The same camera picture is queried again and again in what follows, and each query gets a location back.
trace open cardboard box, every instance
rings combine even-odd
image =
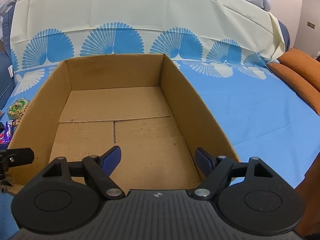
[[[80,161],[114,145],[122,159],[111,178],[124,192],[196,187],[204,178],[193,161],[197,147],[239,160],[166,55],[101,55],[63,61],[51,74],[9,146],[30,147],[35,160],[9,173],[25,185],[58,156]]]

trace metal bolt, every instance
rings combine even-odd
[[[110,188],[107,190],[107,195],[110,197],[118,197],[122,194],[122,190],[119,188]]]
[[[198,197],[207,197],[210,195],[210,190],[206,189],[206,188],[198,188],[195,190],[195,195],[197,195]]]

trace purple packet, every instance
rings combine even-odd
[[[12,120],[9,120],[5,123],[4,127],[4,137],[2,140],[2,144],[10,143],[12,139]]]

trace brown fabric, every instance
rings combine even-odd
[[[298,49],[290,49],[278,60],[302,76],[320,92],[320,62]]]
[[[305,211],[297,232],[301,236],[320,233],[320,154],[307,171],[296,191],[305,203]]]
[[[269,63],[270,69],[292,88],[318,115],[320,115],[320,92],[292,69],[279,64]]]

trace orange pillow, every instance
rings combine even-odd
[[[278,60],[302,76],[320,92],[320,62],[298,49],[290,49]]]
[[[320,92],[317,91],[302,76],[292,69],[279,64],[269,63],[268,66],[281,78],[293,91],[297,93],[318,115],[320,115]]]

